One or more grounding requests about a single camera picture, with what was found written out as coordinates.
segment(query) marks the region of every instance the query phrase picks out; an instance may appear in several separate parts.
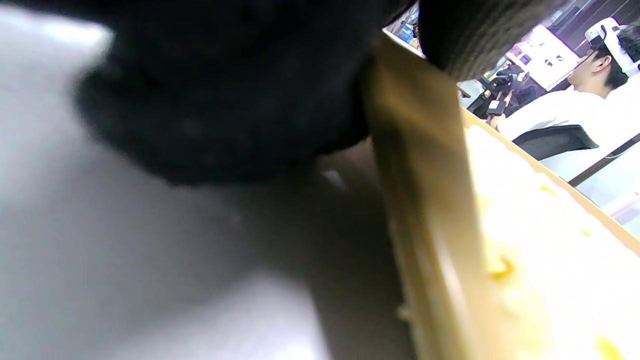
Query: wooden board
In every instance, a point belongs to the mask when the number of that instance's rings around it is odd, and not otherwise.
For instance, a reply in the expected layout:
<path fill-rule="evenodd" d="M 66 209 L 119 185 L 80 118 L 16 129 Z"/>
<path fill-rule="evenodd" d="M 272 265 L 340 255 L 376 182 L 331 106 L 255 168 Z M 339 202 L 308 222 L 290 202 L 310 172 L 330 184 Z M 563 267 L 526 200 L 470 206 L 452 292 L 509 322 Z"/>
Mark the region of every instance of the wooden board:
<path fill-rule="evenodd" d="M 453 80 L 385 37 L 364 89 L 420 359 L 512 359 L 484 245 Z"/>

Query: man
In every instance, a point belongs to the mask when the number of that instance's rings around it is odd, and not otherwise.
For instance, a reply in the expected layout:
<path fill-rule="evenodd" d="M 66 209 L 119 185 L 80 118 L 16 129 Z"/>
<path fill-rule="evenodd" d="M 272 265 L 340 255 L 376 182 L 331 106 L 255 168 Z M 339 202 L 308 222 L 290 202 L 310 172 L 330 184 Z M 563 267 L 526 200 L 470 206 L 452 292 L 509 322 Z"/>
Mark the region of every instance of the man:
<path fill-rule="evenodd" d="M 640 60 L 640 21 L 623 28 L 618 33 L 618 40 L 626 55 L 633 61 Z M 533 129 L 581 125 L 600 146 L 598 149 L 566 152 L 542 161 L 549 169 L 570 180 L 635 135 L 626 134 L 616 125 L 619 119 L 605 103 L 607 96 L 627 81 L 627 74 L 607 45 L 592 42 L 591 50 L 569 77 L 574 90 L 544 95 L 508 118 L 494 118 L 490 124 L 510 140 Z"/>
<path fill-rule="evenodd" d="M 622 48 L 632 58 L 640 57 L 637 34 L 639 28 L 640 23 L 636 22 L 618 35 Z M 549 126 L 579 124 L 592 127 L 592 122 L 601 120 L 599 112 L 604 108 L 604 99 L 627 80 L 628 76 L 622 72 L 610 50 L 602 44 L 597 49 L 590 50 L 569 77 L 574 90 L 544 95 L 516 111 L 508 119 L 504 116 L 494 118 L 491 125 L 510 140 L 527 131 Z M 585 130 L 590 136 L 597 137 L 589 129 Z"/>

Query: chair backrest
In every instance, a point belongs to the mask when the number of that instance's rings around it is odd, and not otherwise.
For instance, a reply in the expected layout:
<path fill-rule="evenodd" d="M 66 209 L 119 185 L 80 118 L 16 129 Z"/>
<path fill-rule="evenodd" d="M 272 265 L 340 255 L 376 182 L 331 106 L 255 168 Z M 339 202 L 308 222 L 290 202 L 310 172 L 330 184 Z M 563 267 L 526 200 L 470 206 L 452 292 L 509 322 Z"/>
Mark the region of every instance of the chair backrest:
<path fill-rule="evenodd" d="M 544 160 L 567 151 L 599 147 L 580 125 L 550 126 L 527 131 L 513 142 L 536 160 Z"/>

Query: headphones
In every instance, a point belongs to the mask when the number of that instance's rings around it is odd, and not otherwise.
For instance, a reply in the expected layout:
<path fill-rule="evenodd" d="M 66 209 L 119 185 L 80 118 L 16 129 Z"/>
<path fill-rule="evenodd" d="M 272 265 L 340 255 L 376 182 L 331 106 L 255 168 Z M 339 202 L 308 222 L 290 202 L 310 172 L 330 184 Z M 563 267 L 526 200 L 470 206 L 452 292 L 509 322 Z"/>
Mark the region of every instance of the headphones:
<path fill-rule="evenodd" d="M 640 60 L 633 61 L 631 56 L 620 45 L 618 34 L 622 29 L 626 28 L 624 25 L 618 24 L 616 19 L 608 17 L 598 24 L 591 26 L 587 32 L 584 33 L 584 37 L 587 38 L 592 49 L 598 49 L 603 45 L 613 55 L 618 65 L 622 68 L 628 77 L 640 74 Z"/>

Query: white shirt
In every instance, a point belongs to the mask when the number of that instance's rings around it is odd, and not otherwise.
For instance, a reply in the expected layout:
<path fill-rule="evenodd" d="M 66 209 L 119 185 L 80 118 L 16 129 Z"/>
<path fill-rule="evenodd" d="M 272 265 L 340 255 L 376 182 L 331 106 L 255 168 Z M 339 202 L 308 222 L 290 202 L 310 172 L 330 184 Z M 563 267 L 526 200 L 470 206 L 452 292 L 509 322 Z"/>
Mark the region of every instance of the white shirt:
<path fill-rule="evenodd" d="M 616 136 L 605 99 L 589 92 L 564 90 L 536 99 L 498 124 L 510 140 L 534 129 L 560 125 L 580 125 L 600 147 L 564 152 L 540 161 L 564 180 L 571 180 L 626 140 Z"/>
<path fill-rule="evenodd" d="M 509 140 L 514 140 L 530 130 L 558 125 L 582 125 L 591 136 L 586 127 L 592 127 L 602 120 L 598 117 L 602 106 L 604 106 L 604 99 L 589 92 L 575 90 L 552 92 L 525 105 L 500 122 L 498 131 Z"/>

